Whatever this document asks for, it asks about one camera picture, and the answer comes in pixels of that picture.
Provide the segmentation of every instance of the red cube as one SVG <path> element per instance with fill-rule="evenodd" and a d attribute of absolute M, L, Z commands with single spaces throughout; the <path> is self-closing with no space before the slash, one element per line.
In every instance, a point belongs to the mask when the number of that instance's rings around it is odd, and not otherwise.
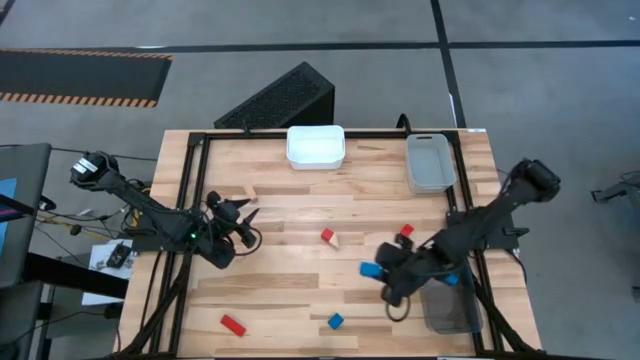
<path fill-rule="evenodd" d="M 402 230 L 400 230 L 400 234 L 404 237 L 409 237 L 411 236 L 411 233 L 413 232 L 413 226 L 409 225 L 409 224 L 405 224 L 402 227 Z"/>
<path fill-rule="evenodd" d="M 333 231 L 331 231 L 331 229 L 324 229 L 322 231 L 322 234 L 320 235 L 320 237 L 322 238 L 322 240 L 324 241 L 329 241 L 331 240 L 331 237 L 333 236 Z"/>

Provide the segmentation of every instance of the floor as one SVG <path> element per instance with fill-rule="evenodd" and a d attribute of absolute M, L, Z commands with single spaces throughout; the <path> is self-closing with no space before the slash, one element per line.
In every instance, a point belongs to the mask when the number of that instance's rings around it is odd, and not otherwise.
<path fill-rule="evenodd" d="M 640 168 L 640 92 L 634 90 L 640 49 L 459 49 L 453 43 L 638 40 L 640 4 L 440 3 L 458 86 L 458 92 L 451 91 L 464 111 L 458 108 L 456 116 L 449 95 L 452 74 L 445 76 L 437 48 L 191 52 L 175 54 L 154 109 L 2 102 L 0 143 L 50 142 L 154 157 L 165 129 L 210 128 L 307 61 L 336 85 L 339 125 L 389 127 L 401 112 L 420 127 L 453 127 L 454 120 L 458 125 L 465 120 L 468 127 L 488 130 L 501 169 L 526 156 L 557 172 L 563 189 L 553 202 L 514 214 L 517 225 L 531 228 L 521 240 L 521 256 L 544 348 L 553 354 L 636 358 L 640 306 L 630 285 L 640 280 L 637 212 L 625 199 L 595 204 L 589 191 Z M 16 0 L 0 26 L 0 47 L 434 42 L 435 25 L 427 0 Z M 113 198 L 68 183 L 76 157 L 52 155 L 45 193 L 63 212 L 117 209 Z M 153 163 L 121 163 L 129 177 L 153 174 Z M 97 243 L 45 229 L 73 253 L 86 253 Z M 35 234 L 32 251 L 66 255 L 41 234 Z M 113 343 L 112 324 L 96 325 L 93 333 L 79 325 L 67 328 L 54 341 L 51 359 L 103 355 Z"/>

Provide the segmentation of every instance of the orange striped tape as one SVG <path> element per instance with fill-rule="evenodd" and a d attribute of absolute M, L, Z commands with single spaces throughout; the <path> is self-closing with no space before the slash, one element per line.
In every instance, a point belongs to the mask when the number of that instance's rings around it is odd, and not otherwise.
<path fill-rule="evenodd" d="M 156 58 L 173 61 L 173 55 L 152 54 L 152 53 L 122 53 L 108 51 L 84 51 L 84 50 L 65 50 L 65 49 L 0 49 L 4 52 L 26 52 L 38 54 L 52 55 L 83 55 L 83 56 L 120 56 L 120 57 L 139 57 L 139 58 Z"/>
<path fill-rule="evenodd" d="M 39 103 L 39 104 L 71 104 L 95 106 L 126 106 L 152 108 L 158 104 L 147 99 L 105 98 L 69 95 L 21 94 L 0 92 L 0 101 Z"/>

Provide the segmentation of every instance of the black wire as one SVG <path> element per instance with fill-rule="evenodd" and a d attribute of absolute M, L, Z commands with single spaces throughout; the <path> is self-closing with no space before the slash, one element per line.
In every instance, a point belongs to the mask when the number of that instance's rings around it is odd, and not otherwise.
<path fill-rule="evenodd" d="M 127 211 L 127 213 L 124 214 L 124 217 L 120 222 L 120 231 L 122 231 L 123 233 L 126 233 L 126 229 L 124 228 L 124 226 L 125 225 L 130 226 L 129 223 L 127 223 L 127 219 L 129 218 L 129 216 L 131 216 L 132 212 L 133 212 L 133 209 L 129 209 L 129 211 Z"/>
<path fill-rule="evenodd" d="M 100 224 L 102 224 L 102 227 L 104 227 L 105 230 L 107 230 L 107 232 L 109 233 L 109 236 L 112 239 L 117 238 L 117 236 L 113 235 L 113 233 L 111 232 L 111 230 L 107 227 L 107 224 L 104 223 L 104 220 L 100 220 Z"/>
<path fill-rule="evenodd" d="M 505 249 L 504 251 L 507 252 L 507 254 L 509 254 L 511 256 L 511 258 L 518 263 L 518 265 L 520 265 L 520 267 L 522 268 L 522 276 L 524 277 L 524 283 L 527 284 L 527 270 L 524 268 L 524 264 L 522 263 L 522 260 L 520 260 L 516 254 L 513 253 L 513 251 L 511 250 L 507 250 Z"/>
<path fill-rule="evenodd" d="M 65 248 L 64 246 L 62 246 L 62 245 L 61 245 L 59 242 L 57 242 L 53 237 L 51 237 L 51 235 L 49 235 L 49 233 L 47 233 L 46 231 L 44 231 L 44 230 L 42 230 L 42 229 L 40 229 L 40 228 L 37 228 L 37 227 L 34 227 L 34 229 L 36 229 L 36 230 L 40 231 L 41 233 L 45 234 L 45 235 L 49 238 L 49 240 L 53 241 L 53 242 L 54 242 L 56 245 L 58 245 L 62 250 L 66 251 L 66 252 L 67 252 L 67 254 L 69 254 L 72 258 L 74 258 L 74 259 L 78 262 L 78 264 L 80 264 L 80 265 L 82 265 L 82 266 L 84 266 L 84 267 L 86 267 L 86 268 L 88 268 L 88 267 L 89 267 L 87 264 L 85 264 L 85 263 L 83 263 L 82 261 L 80 261 L 80 259 L 78 259 L 75 255 L 73 255 L 73 254 L 71 253 L 71 251 L 67 250 L 67 248 Z"/>
<path fill-rule="evenodd" d="M 6 145 L 0 145 L 0 148 L 3 148 L 3 147 L 16 147 L 16 146 L 24 146 L 24 145 L 25 144 L 6 144 Z M 87 153 L 87 151 L 83 151 L 83 150 L 66 149 L 66 148 L 58 148 L 58 147 L 52 147 L 51 150 L 62 151 L 62 152 L 70 152 L 70 153 L 77 153 L 77 154 L 85 154 L 85 153 Z M 158 161 L 158 159 L 155 159 L 155 158 L 145 158 L 145 157 L 139 157 L 139 156 L 114 155 L 114 154 L 111 154 L 111 156 L 116 157 L 116 158 L 121 158 L 121 159 L 130 159 L 130 160 Z"/>
<path fill-rule="evenodd" d="M 92 313 L 92 312 L 88 312 L 88 311 L 76 311 L 76 312 L 74 312 L 73 314 L 70 314 L 70 315 L 67 315 L 67 316 L 63 316 L 63 317 L 61 317 L 61 318 L 59 318 L 59 319 L 56 319 L 56 320 L 46 321 L 46 322 L 44 322 L 44 323 L 42 323 L 42 324 L 40 324 L 40 325 L 38 325 L 38 326 L 34 326 L 34 327 L 32 327 L 31 329 L 29 329 L 29 330 L 25 331 L 25 332 L 24 332 L 24 334 L 22 334 L 22 335 L 18 336 L 15 340 L 13 340 L 13 341 L 11 342 L 11 344 L 15 344 L 15 343 L 17 343 L 17 342 L 18 342 L 18 341 L 20 341 L 20 339 L 22 339 L 23 337 L 25 337 L 25 336 L 29 335 L 30 333 L 32 333 L 32 332 L 34 332 L 34 331 L 36 331 L 37 329 L 39 329 L 39 328 L 41 328 L 41 327 L 43 327 L 43 326 L 47 326 L 47 325 L 51 325 L 51 324 L 55 324 L 55 323 L 57 323 L 57 322 L 60 322 L 60 321 L 63 321 L 63 320 L 67 320 L 68 318 L 71 318 L 71 317 L 74 317 L 74 316 L 76 316 L 76 315 L 80 315 L 80 314 L 87 314 L 87 315 L 94 315 L 94 316 L 104 316 L 104 314 Z"/>
<path fill-rule="evenodd" d="M 122 351 L 122 339 L 120 339 L 119 324 L 116 324 L 116 339 L 118 339 L 118 352 Z"/>
<path fill-rule="evenodd" d="M 147 297 L 144 300 L 144 308 L 142 310 L 142 318 L 140 319 L 140 330 L 144 327 L 144 321 L 147 317 L 147 308 L 149 307 L 149 299 L 151 298 L 151 289 L 153 288 L 153 281 L 156 278 L 156 270 L 158 269 L 158 263 L 160 262 L 161 251 L 158 251 L 156 260 L 153 262 L 153 268 L 151 269 L 151 279 L 149 280 L 149 287 L 147 288 Z"/>
<path fill-rule="evenodd" d="M 236 256 L 247 256 L 247 255 L 251 255 L 254 252 L 258 251 L 258 249 L 260 248 L 260 246 L 262 246 L 262 233 L 260 232 L 260 230 L 254 228 L 253 226 L 249 225 L 249 230 L 254 231 L 258 234 L 258 243 L 253 247 L 253 249 L 244 252 L 244 253 L 240 253 L 240 254 L 236 254 Z"/>
<path fill-rule="evenodd" d="M 50 220 L 51 220 L 50 218 L 46 218 L 45 220 L 36 220 L 36 221 L 38 222 L 38 224 L 41 224 L 41 225 L 42 224 L 44 224 L 44 225 L 57 225 L 57 226 L 63 226 L 63 225 L 74 226 L 74 225 L 78 225 L 78 226 L 80 226 L 81 231 L 85 231 L 85 232 L 88 232 L 88 233 L 104 236 L 106 238 L 112 238 L 112 239 L 116 238 L 116 237 L 113 236 L 112 232 L 113 231 L 117 232 L 117 230 L 113 230 L 113 229 L 108 228 L 106 226 L 106 224 L 103 224 L 104 227 L 98 227 L 98 226 L 91 226 L 91 225 L 72 224 L 72 223 L 68 223 L 68 222 L 64 222 L 64 221 L 51 222 Z M 109 232 L 109 234 L 104 234 L 104 233 L 102 233 L 100 231 L 96 231 L 95 229 L 98 229 L 98 230 L 105 229 L 105 230 L 107 230 Z"/>
<path fill-rule="evenodd" d="M 76 215 L 76 214 L 59 214 L 50 210 L 45 210 L 44 212 L 54 215 L 54 217 L 61 217 L 61 218 L 65 218 L 65 219 L 69 219 L 69 220 L 73 220 L 73 221 L 87 221 L 87 222 L 91 222 L 91 221 L 105 221 L 108 219 L 111 219 L 112 217 L 120 214 L 124 208 L 126 208 L 127 205 L 125 205 L 124 207 L 118 209 L 117 211 L 109 214 L 109 215 L 102 215 L 102 216 L 87 216 L 87 215 Z"/>
<path fill-rule="evenodd" d="M 393 322 L 401 322 L 401 321 L 404 321 L 404 319 L 406 319 L 409 316 L 409 311 L 411 310 L 411 298 L 407 296 L 405 297 L 405 299 L 407 299 L 407 310 L 405 310 L 404 314 L 399 318 L 394 318 L 393 316 L 391 316 L 391 312 L 389 311 L 389 308 L 391 305 L 389 305 L 389 303 L 385 304 L 384 312 L 387 314 L 387 317 L 389 318 L 389 320 Z"/>

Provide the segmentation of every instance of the white plastic container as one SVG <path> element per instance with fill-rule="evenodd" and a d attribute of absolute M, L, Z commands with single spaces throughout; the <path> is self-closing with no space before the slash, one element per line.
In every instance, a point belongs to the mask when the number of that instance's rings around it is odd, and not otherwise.
<path fill-rule="evenodd" d="M 344 156 L 341 126 L 292 126 L 287 130 L 287 159 L 295 170 L 335 170 Z"/>
<path fill-rule="evenodd" d="M 407 137 L 407 181 L 415 194 L 447 190 L 456 183 L 449 142 L 441 134 Z"/>

